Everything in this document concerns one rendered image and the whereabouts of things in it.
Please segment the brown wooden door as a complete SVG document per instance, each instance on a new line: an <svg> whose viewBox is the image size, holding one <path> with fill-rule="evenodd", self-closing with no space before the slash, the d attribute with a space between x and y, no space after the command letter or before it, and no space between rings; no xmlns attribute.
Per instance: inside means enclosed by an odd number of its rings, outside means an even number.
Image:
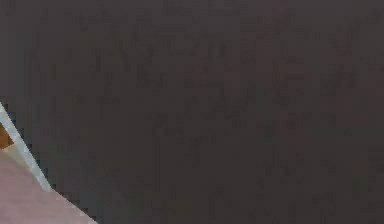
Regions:
<svg viewBox="0 0 384 224"><path fill-rule="evenodd" d="M11 139L3 125L0 123L0 150L3 150L13 144L13 140Z"/></svg>

